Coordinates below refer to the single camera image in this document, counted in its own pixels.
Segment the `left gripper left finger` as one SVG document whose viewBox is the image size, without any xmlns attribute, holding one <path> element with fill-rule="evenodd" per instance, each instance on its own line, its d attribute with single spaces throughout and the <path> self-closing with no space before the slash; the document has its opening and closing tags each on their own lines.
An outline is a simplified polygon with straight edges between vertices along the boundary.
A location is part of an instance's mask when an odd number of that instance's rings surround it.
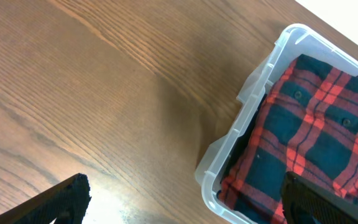
<svg viewBox="0 0 358 224">
<path fill-rule="evenodd" d="M 75 174 L 0 215 L 0 224 L 81 224 L 90 203 L 85 174 Z"/>
</svg>

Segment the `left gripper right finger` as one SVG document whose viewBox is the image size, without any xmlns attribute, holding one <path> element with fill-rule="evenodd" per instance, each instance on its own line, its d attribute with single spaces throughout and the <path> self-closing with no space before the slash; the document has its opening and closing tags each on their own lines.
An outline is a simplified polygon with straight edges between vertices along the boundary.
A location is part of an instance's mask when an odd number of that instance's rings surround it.
<svg viewBox="0 0 358 224">
<path fill-rule="evenodd" d="M 358 206 L 294 172 L 281 186 L 283 214 L 290 224 L 358 224 Z"/>
</svg>

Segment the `red navy plaid shirt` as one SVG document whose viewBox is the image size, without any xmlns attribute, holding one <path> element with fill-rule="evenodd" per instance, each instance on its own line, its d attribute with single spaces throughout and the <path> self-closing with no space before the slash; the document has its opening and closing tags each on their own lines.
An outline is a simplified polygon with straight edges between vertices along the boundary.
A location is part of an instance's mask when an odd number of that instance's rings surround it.
<svg viewBox="0 0 358 224">
<path fill-rule="evenodd" d="M 263 100 L 217 197 L 254 222 L 285 223 L 280 189 L 288 171 L 358 204 L 358 77 L 307 55 Z"/>
</svg>

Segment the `clear plastic storage bin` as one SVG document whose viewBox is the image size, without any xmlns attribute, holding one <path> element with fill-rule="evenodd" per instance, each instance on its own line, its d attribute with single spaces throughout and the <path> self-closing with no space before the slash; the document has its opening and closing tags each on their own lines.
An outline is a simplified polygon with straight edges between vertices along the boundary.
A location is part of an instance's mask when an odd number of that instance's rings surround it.
<svg viewBox="0 0 358 224">
<path fill-rule="evenodd" d="M 270 55 L 248 76 L 242 86 L 237 96 L 242 107 L 229 132 L 209 145 L 195 171 L 195 179 L 201 186 L 205 205 L 230 223 L 252 223 L 250 218 L 227 208 L 216 196 L 234 145 L 239 137 L 250 130 L 250 122 L 263 96 L 270 91 L 290 62 L 301 54 L 358 76 L 358 61 L 310 27 L 292 24 L 282 31 Z"/>
</svg>

